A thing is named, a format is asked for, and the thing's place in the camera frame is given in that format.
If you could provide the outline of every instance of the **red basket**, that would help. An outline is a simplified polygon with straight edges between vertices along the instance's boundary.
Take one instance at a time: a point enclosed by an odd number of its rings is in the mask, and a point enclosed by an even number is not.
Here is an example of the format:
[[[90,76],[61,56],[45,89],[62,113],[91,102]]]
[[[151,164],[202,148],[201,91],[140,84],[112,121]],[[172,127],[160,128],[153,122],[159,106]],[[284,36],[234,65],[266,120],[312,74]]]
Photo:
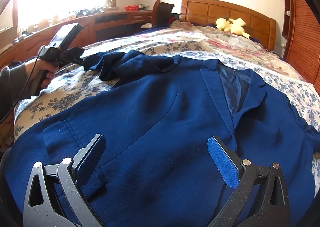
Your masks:
[[[135,12],[139,9],[137,5],[130,5],[124,8],[127,12]]]

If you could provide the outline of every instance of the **blazer lapel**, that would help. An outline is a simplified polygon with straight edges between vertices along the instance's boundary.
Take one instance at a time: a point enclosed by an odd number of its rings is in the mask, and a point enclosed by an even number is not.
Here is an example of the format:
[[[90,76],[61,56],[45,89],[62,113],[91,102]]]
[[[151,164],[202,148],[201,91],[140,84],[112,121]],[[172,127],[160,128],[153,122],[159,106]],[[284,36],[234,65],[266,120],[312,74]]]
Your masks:
[[[200,69],[202,78],[205,85],[207,86],[210,97],[216,106],[221,118],[223,119],[225,125],[227,126],[231,136],[235,140],[235,128],[233,126],[232,118],[224,95],[221,80],[218,71],[212,71],[207,68]],[[236,144],[234,147],[228,147],[229,149],[236,150]]]
[[[264,89],[265,85],[263,79],[258,74],[251,71],[251,81],[242,107],[240,111],[235,113],[232,117],[235,129],[244,113],[261,104],[266,95],[266,90]]]

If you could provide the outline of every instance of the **metal pivot screw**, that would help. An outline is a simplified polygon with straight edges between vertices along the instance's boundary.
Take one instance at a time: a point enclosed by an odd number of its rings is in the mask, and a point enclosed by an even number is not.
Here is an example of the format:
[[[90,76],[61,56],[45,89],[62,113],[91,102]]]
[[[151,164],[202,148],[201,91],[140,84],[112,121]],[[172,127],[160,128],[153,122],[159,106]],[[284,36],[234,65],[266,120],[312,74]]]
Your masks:
[[[37,161],[33,166],[37,169],[41,166],[41,162]]]
[[[64,158],[62,163],[65,164],[65,165],[68,165],[68,164],[71,163],[71,161],[72,161],[72,158]]]
[[[279,169],[279,168],[280,168],[280,165],[279,165],[278,163],[273,163],[272,165],[273,165],[273,167],[274,167],[275,169]]]
[[[250,166],[251,165],[251,161],[250,160],[242,160],[242,163],[246,166]]]

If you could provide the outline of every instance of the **wooden chair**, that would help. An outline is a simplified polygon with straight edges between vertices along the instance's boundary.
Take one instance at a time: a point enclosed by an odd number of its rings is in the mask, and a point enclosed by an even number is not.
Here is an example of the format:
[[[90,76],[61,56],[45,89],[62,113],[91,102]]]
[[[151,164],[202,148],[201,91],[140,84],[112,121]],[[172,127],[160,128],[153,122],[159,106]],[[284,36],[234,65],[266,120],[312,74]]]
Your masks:
[[[174,4],[167,4],[157,0],[152,9],[151,25],[166,24],[171,17]]]

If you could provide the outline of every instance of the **wooden wardrobe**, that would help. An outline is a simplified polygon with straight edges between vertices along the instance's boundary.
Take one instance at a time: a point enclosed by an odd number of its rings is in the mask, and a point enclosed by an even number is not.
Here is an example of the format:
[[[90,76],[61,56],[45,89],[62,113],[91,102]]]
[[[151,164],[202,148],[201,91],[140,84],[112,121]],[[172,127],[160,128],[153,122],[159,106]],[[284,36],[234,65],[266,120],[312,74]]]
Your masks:
[[[290,30],[284,58],[320,93],[320,24],[305,0],[290,0],[290,3]]]

